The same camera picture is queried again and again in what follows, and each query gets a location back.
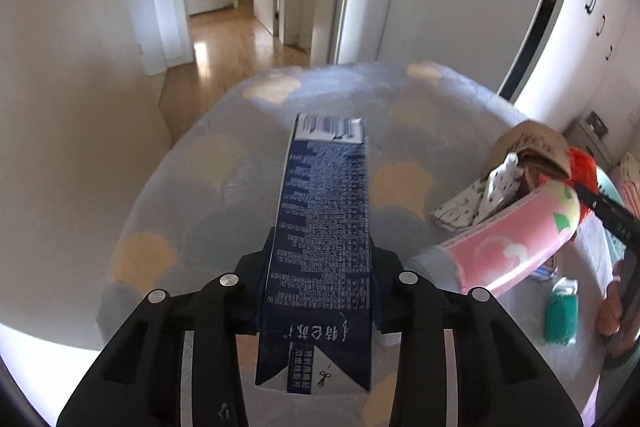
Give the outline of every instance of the metal screw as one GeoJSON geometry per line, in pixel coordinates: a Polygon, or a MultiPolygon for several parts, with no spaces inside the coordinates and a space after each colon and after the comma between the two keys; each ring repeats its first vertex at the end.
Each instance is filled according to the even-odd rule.
{"type": "Polygon", "coordinates": [[[166,292],[164,290],[153,290],[151,293],[149,293],[149,296],[147,298],[149,299],[149,302],[151,302],[151,304],[158,304],[158,302],[164,301],[165,297],[166,292]]]}
{"type": "Polygon", "coordinates": [[[220,278],[220,284],[223,286],[235,286],[239,280],[235,273],[226,273],[220,278]]]}
{"type": "Polygon", "coordinates": [[[490,298],[491,298],[491,293],[489,293],[487,290],[485,290],[484,288],[475,288],[472,292],[471,292],[471,296],[476,300],[476,301],[480,301],[480,302],[487,302],[490,298]]]}
{"type": "Polygon", "coordinates": [[[418,282],[418,276],[414,272],[402,272],[398,279],[402,284],[415,284],[418,282]]]}

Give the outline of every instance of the blue carton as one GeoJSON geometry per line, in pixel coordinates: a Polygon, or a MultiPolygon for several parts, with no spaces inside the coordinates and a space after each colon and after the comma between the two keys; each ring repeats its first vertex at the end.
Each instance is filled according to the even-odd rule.
{"type": "Polygon", "coordinates": [[[364,122],[300,114],[268,269],[255,383],[297,394],[370,391],[364,122]]]}

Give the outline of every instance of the bedspread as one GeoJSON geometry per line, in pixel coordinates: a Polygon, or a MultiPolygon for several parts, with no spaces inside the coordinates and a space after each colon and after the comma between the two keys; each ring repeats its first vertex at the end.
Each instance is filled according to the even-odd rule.
{"type": "MultiPolygon", "coordinates": [[[[262,249],[275,223],[299,112],[366,120],[370,233],[403,263],[452,237],[431,220],[431,212],[473,182],[498,137],[525,119],[494,93],[432,62],[406,71],[382,64],[289,68],[244,81],[180,140],[140,194],[102,293],[97,320],[105,339],[153,288],[172,295],[197,291],[232,271],[242,255],[262,249]]],[[[548,284],[526,280],[500,298],[579,410],[602,365],[594,320],[611,272],[602,226],[593,219],[586,224],[576,242],[564,247],[568,275],[580,280],[578,344],[543,345],[548,284]]],[[[238,337],[238,351],[252,426],[388,424],[398,346],[385,346],[379,335],[372,391],[364,396],[258,389],[256,338],[238,337]]]]}

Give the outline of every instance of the scissors icon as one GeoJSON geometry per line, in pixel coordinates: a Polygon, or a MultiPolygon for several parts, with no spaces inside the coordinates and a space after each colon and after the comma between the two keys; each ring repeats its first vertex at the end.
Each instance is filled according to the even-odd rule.
{"type": "Polygon", "coordinates": [[[324,387],[324,381],[327,378],[331,378],[331,373],[329,373],[327,371],[320,371],[320,376],[322,378],[318,381],[318,387],[324,387]]]}

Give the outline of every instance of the wooden floor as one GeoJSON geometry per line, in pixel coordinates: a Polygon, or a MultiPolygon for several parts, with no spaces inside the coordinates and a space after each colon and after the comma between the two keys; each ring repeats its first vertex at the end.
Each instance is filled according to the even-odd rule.
{"type": "Polygon", "coordinates": [[[282,66],[308,66],[304,51],[283,46],[254,17],[254,0],[190,20],[196,61],[167,71],[160,111],[176,143],[238,82],[282,66]]]}

